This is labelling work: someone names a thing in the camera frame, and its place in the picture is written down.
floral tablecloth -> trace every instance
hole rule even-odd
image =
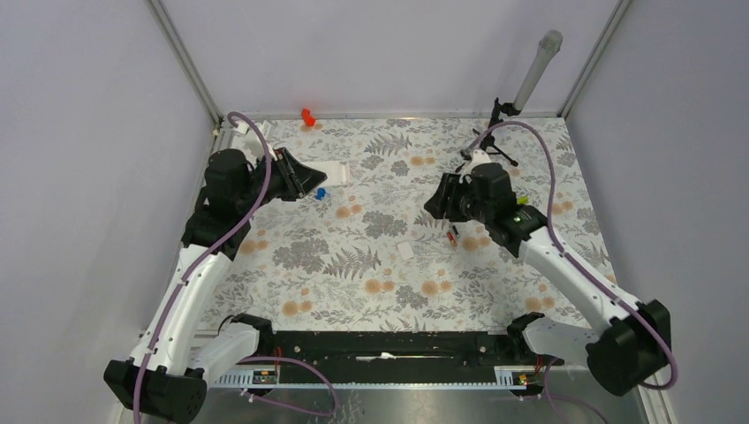
[[[614,280],[570,137],[561,118],[523,119],[549,144],[555,162],[557,230]],[[346,161],[352,183],[322,201],[273,201],[253,220],[226,280],[200,324],[215,329],[228,314],[269,318],[275,329],[489,330],[528,311],[586,325],[577,309],[534,269],[492,243],[483,225],[447,223],[423,209],[443,172],[482,119],[274,121],[269,140],[300,161]],[[495,131],[518,196],[546,210],[549,170],[536,139],[513,126]],[[246,149],[245,146],[233,146]],[[397,244],[410,243],[404,261]]]

white wall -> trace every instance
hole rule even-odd
[[[557,112],[617,0],[165,0],[222,112],[491,111],[549,29],[564,34],[526,111]]]
[[[0,422],[106,421],[210,131],[144,1],[0,5]]]
[[[679,424],[749,414],[747,16],[633,2],[568,122],[619,282],[671,311]]]

table surface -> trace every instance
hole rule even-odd
[[[551,151],[557,188],[555,227],[612,281],[570,137],[561,118],[519,119],[539,130]],[[331,187],[322,201],[272,201],[218,285],[200,329],[216,329],[228,314],[269,318],[274,329],[493,330],[528,311],[586,326],[578,310],[549,281],[513,258],[476,222],[447,223],[423,209],[445,171],[484,119],[274,121],[275,147],[300,161],[350,164],[352,183]],[[538,141],[520,127],[495,131],[497,145],[519,162],[505,165],[518,196],[546,211],[549,170]],[[233,146],[247,151],[245,146]],[[409,242],[404,261],[397,244]]]

